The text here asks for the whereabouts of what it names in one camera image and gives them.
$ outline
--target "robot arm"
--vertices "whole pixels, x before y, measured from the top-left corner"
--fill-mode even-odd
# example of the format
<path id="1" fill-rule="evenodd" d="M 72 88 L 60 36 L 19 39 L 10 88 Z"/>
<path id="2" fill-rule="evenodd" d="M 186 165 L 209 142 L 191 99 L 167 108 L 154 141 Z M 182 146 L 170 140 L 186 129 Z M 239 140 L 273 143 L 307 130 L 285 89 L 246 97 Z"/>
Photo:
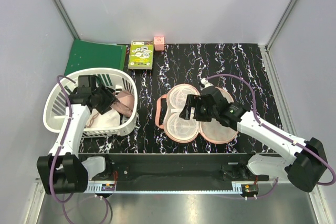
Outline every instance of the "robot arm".
<path id="1" fill-rule="evenodd" d="M 212 84 L 202 79 L 201 95 L 187 96 L 186 105 L 180 117 L 190 119 L 191 110 L 194 108 L 193 119 L 210 122 L 216 119 L 222 126 L 231 127 L 241 133 L 266 144 L 281 157 L 270 157 L 256 154 L 251 157 L 247 167 L 255 175 L 268 175 L 272 177 L 288 178 L 299 189 L 311 192 L 324 171 L 327 169 L 311 154 L 298 147 L 300 144 L 318 154 L 327 161 L 322 143 L 312 138 L 306 141 L 293 136 L 274 125 L 259 119 L 248 108 L 239 103 L 228 103 L 221 92 Z M 285 140 L 277 133 L 292 140 Z"/>
<path id="2" fill-rule="evenodd" d="M 88 181 L 106 169 L 104 157 L 90 157 L 82 163 L 78 159 L 81 136 L 92 110 L 96 109 L 100 114 L 104 114 L 111 109 L 112 103 L 117 101 L 113 95 L 114 90 L 105 87 L 102 82 L 97 85 L 96 79 L 97 76 L 94 75 L 78 77 L 78 86 L 69 95 L 72 115 L 69 107 L 66 107 L 66 119 L 54 146 L 48 156 L 41 156 L 37 161 L 37 169 L 47 194 L 51 194 L 51 163 L 64 134 L 65 140 L 53 171 L 55 194 L 82 193 L 87 189 Z M 72 119 L 67 129 L 69 117 Z"/>

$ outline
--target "white laundry basket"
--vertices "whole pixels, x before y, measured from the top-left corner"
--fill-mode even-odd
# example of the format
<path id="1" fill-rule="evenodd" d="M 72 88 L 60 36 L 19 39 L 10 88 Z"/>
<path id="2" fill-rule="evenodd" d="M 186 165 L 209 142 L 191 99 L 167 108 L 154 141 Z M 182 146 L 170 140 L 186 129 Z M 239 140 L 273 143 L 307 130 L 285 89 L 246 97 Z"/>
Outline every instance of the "white laundry basket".
<path id="1" fill-rule="evenodd" d="M 134 81 L 123 71 L 112 68 L 89 68 L 69 74 L 68 77 L 76 82 L 76 84 L 63 78 L 62 85 L 70 94 L 77 86 L 78 76 L 95 74 L 99 76 L 106 87 L 111 87 L 116 91 L 128 90 L 134 95 L 134 108 L 131 117 L 123 124 L 117 127 L 100 127 L 100 128 L 85 128 L 82 137 L 104 137 L 111 135 L 125 136 L 130 134 L 136 124 L 136 107 L 138 103 L 138 94 Z M 51 132 L 59 133 L 65 120 L 65 96 L 58 84 L 52 89 L 43 111 L 44 126 Z"/>

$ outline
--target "book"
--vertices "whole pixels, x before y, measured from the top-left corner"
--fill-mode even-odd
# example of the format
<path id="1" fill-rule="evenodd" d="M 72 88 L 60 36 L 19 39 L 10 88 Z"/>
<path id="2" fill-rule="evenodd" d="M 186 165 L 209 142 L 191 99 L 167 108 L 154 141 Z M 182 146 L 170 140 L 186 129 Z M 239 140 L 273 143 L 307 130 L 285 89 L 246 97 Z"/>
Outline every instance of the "book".
<path id="1" fill-rule="evenodd" d="M 127 46 L 93 43 L 75 39 L 65 75 L 88 68 L 123 70 Z"/>
<path id="2" fill-rule="evenodd" d="M 128 62 L 129 69 L 153 69 L 154 43 L 132 41 Z"/>

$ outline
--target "pink cube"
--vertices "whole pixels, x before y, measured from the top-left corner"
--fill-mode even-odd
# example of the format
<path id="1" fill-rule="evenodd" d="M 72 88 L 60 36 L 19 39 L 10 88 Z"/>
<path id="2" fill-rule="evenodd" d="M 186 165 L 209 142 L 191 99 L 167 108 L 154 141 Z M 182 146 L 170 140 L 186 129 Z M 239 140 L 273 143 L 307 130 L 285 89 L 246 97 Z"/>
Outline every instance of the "pink cube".
<path id="1" fill-rule="evenodd" d="M 154 37 L 155 51 L 164 51 L 164 37 Z"/>

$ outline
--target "white wall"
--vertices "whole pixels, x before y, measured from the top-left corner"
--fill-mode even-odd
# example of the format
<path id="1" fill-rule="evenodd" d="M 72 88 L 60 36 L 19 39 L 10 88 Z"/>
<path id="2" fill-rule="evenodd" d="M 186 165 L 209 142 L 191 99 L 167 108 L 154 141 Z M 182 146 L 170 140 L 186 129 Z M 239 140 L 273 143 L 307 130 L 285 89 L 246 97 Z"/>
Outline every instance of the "white wall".
<path id="1" fill-rule="evenodd" d="M 52 0 L 0 0 L 0 7 L 0 222 L 22 223 L 37 158 L 56 138 L 42 114 L 72 37 Z"/>
<path id="2" fill-rule="evenodd" d="M 271 54 L 299 135 L 321 140 L 336 169 L 336 0 L 298 0 Z M 322 178 L 330 180 L 329 172 Z M 336 221 L 336 185 L 323 187 Z"/>
<path id="3" fill-rule="evenodd" d="M 61 0 L 81 39 L 265 44 L 290 0 Z"/>

